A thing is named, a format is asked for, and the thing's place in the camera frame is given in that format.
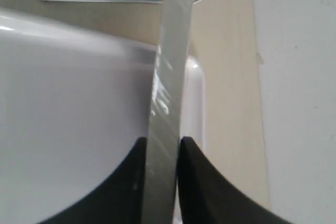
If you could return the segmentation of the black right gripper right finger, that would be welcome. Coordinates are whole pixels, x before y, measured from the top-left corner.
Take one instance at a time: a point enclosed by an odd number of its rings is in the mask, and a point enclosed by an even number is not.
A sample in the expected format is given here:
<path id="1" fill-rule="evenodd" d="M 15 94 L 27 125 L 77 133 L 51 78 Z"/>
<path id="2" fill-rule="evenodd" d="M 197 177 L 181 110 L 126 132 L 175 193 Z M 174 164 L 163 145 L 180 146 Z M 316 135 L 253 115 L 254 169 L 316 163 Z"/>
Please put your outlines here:
<path id="1" fill-rule="evenodd" d="M 180 142 L 177 183 L 183 223 L 287 223 L 232 185 L 191 137 Z"/>

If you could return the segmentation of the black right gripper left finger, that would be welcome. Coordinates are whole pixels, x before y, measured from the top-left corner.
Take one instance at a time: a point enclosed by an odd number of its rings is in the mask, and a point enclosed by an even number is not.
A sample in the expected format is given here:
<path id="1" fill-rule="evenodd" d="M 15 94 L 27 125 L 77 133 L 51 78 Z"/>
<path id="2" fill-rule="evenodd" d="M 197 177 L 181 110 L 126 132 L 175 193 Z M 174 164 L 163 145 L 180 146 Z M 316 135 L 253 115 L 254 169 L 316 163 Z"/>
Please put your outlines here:
<path id="1" fill-rule="evenodd" d="M 147 139 L 137 139 L 115 171 L 95 190 L 44 223 L 140 223 Z"/>

